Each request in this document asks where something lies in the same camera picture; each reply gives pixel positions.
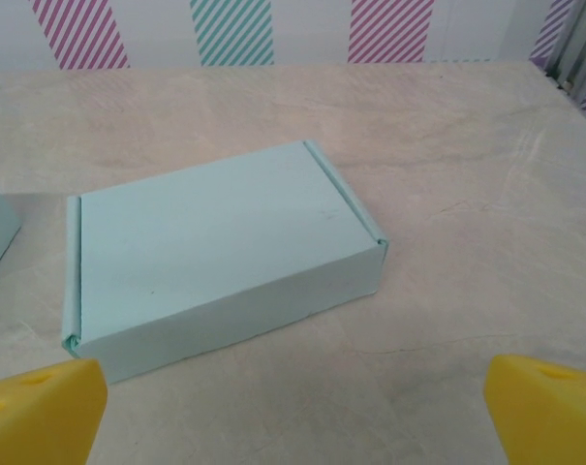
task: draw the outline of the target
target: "beige marble surface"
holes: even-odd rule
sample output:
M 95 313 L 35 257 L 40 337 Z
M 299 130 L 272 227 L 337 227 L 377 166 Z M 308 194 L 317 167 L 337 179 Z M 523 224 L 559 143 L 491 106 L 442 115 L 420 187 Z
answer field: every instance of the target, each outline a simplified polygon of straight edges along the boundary
M 0 74 L 0 378 L 68 358 L 68 194 L 298 139 L 390 236 L 382 288 L 112 386 L 89 463 L 506 463 L 490 358 L 586 369 L 586 120 L 526 63 L 368 65 Z

